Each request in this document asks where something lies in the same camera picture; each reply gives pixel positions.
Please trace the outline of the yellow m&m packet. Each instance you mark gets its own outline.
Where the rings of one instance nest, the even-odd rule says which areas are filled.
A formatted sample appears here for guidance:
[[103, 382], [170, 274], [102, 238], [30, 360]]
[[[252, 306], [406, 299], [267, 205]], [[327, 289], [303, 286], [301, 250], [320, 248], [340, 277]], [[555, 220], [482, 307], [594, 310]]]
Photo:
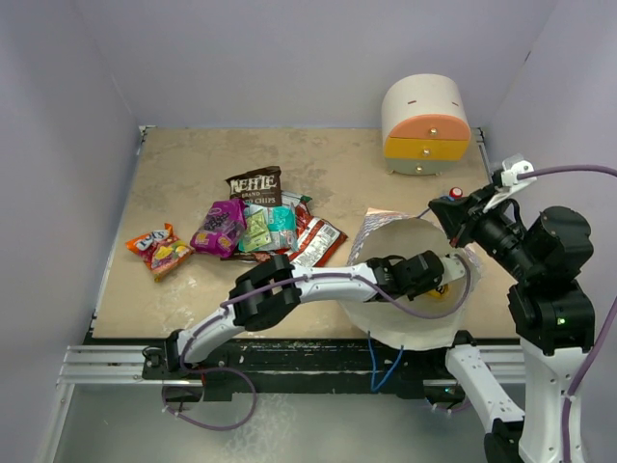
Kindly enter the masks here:
[[427, 295], [436, 299], [444, 299], [449, 295], [449, 285], [438, 286], [427, 292]]

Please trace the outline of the orange snack packet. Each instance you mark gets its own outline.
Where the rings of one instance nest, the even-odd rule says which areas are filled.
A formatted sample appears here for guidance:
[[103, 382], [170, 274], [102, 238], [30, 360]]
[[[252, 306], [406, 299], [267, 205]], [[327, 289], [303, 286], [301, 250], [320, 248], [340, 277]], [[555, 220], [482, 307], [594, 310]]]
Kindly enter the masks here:
[[194, 254], [193, 248], [174, 232], [171, 223], [125, 242], [126, 248], [140, 257], [153, 280], [160, 282]]

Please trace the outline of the green chips bag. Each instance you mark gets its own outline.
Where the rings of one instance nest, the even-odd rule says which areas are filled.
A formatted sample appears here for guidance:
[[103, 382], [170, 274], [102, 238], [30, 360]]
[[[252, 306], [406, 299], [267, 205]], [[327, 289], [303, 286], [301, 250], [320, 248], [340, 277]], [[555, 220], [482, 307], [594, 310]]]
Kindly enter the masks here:
[[303, 194], [297, 194], [289, 191], [282, 191], [282, 204], [286, 206], [296, 207], [299, 203], [308, 204], [311, 197]]

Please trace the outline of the red doritos bag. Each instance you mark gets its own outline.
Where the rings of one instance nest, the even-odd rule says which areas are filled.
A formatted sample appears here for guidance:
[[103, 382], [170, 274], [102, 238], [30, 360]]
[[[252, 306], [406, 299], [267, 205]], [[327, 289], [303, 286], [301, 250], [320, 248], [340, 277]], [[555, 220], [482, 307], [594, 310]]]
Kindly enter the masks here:
[[295, 206], [298, 249], [253, 253], [257, 262], [264, 262], [275, 255], [287, 255], [291, 262], [305, 267], [323, 267], [348, 239], [346, 233], [329, 221], [314, 216], [308, 202], [300, 200]]

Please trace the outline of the green candy packet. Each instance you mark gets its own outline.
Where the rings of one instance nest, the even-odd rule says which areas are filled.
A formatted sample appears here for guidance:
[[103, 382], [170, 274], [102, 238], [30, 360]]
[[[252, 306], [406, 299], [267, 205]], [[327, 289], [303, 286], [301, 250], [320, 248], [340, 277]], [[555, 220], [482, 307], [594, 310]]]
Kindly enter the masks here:
[[239, 243], [242, 252], [249, 253], [272, 242], [267, 217], [262, 209], [249, 211], [245, 215], [245, 221], [246, 229]]

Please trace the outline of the purple snack packet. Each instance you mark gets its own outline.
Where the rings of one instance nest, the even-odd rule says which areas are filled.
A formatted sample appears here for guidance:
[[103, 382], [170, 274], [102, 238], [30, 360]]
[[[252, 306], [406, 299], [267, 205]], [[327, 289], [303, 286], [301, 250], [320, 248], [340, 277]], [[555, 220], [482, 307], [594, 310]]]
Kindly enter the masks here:
[[190, 245], [198, 254], [226, 259], [246, 231], [245, 204], [240, 199], [215, 202], [208, 210]]

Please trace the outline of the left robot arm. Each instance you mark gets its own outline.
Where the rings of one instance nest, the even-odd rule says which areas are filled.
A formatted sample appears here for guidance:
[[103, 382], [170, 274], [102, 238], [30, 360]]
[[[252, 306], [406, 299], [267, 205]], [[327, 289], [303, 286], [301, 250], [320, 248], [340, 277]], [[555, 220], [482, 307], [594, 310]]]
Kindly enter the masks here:
[[419, 318], [400, 300], [413, 300], [447, 283], [444, 258], [427, 251], [410, 259], [372, 258], [352, 266], [321, 268], [277, 256], [235, 281], [228, 299], [190, 329], [172, 332], [143, 350], [147, 379], [187, 378], [211, 353], [236, 336], [281, 323], [303, 304], [320, 301], [390, 303]]

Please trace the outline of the brown potato chips bag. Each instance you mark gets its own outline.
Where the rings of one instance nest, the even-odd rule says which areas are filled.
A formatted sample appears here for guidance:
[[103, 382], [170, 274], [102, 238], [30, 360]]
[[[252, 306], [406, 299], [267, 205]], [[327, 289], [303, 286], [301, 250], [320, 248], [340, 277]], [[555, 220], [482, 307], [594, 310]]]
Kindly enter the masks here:
[[[265, 207], [282, 205], [281, 168], [278, 166], [259, 168], [229, 177], [226, 182], [230, 189], [229, 197], [242, 200], [245, 207], [248, 204]], [[238, 244], [228, 260], [257, 262], [253, 253], [241, 252]]]

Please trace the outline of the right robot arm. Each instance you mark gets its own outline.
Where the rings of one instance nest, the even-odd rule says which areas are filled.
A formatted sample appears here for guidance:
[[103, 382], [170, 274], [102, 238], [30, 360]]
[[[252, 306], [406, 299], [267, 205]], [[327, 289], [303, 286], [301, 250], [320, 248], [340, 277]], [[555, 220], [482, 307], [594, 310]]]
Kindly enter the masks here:
[[491, 206], [488, 185], [467, 197], [435, 199], [429, 208], [450, 245], [478, 245], [515, 279], [508, 309], [523, 350], [525, 406], [510, 401], [471, 344], [443, 344], [429, 353], [439, 377], [454, 376], [485, 428], [489, 462], [581, 462], [577, 371], [590, 358], [595, 310], [577, 276], [594, 252], [591, 228], [579, 213], [551, 206], [530, 228], [511, 198]]

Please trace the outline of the teal snack packet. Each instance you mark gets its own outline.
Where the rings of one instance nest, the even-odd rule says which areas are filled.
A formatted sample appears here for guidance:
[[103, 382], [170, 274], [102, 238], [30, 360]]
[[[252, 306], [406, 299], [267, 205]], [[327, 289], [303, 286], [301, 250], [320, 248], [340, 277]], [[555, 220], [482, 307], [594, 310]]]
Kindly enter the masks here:
[[249, 211], [254, 212], [260, 209], [266, 214], [272, 242], [253, 252], [296, 251], [298, 249], [298, 242], [294, 209], [291, 206], [285, 205], [265, 207], [248, 204], [244, 208], [244, 217]]

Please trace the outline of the blue checkered paper bag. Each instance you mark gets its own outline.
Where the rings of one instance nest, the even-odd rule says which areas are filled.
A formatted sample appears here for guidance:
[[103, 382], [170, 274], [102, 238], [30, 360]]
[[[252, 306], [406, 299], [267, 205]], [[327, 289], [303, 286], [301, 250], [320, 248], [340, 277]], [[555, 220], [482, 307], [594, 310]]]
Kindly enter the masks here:
[[368, 336], [373, 393], [385, 388], [404, 353], [448, 347], [453, 343], [470, 294], [480, 280], [481, 261], [471, 247], [451, 248], [443, 231], [433, 222], [383, 209], [370, 208], [366, 212], [352, 244], [349, 265], [391, 255], [408, 259], [425, 251], [433, 251], [440, 257], [459, 254], [469, 266], [464, 279], [449, 284], [446, 298], [436, 299], [427, 294], [412, 301], [400, 298], [398, 303], [411, 310], [411, 314], [389, 302], [340, 303], [351, 322]]

